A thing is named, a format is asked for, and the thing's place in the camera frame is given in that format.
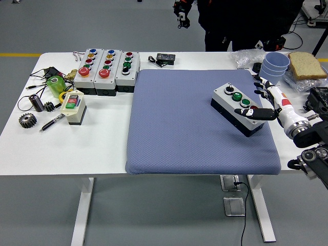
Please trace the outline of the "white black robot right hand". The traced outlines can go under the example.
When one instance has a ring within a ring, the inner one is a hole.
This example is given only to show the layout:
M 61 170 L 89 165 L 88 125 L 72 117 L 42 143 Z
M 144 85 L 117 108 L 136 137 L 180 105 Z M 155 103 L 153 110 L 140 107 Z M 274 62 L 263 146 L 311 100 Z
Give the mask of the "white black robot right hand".
M 289 99 L 277 86 L 258 75 L 254 78 L 256 80 L 254 85 L 261 88 L 261 90 L 255 90 L 254 92 L 267 99 L 273 108 L 235 109 L 235 113 L 253 120 L 277 119 L 286 136 L 290 139 L 311 127 L 309 120 L 295 112 Z

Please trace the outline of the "person's right hand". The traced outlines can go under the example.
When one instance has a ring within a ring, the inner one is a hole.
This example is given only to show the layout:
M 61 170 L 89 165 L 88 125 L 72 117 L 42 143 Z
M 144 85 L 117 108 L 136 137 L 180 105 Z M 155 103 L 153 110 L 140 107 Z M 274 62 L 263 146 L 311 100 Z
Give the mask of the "person's right hand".
M 190 20 L 188 19 L 188 13 L 192 8 L 191 3 L 188 1 L 175 1 L 173 5 L 173 12 L 177 16 L 179 22 L 178 29 L 189 28 Z

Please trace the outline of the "person's left hand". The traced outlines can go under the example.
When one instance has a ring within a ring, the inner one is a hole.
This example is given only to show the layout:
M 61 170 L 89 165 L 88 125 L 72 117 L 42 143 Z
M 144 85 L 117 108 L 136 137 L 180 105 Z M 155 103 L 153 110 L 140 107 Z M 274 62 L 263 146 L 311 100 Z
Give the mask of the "person's left hand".
M 268 40 L 259 40 L 255 48 L 263 49 L 266 52 L 279 51 L 284 47 L 285 42 L 286 39 L 283 36 Z

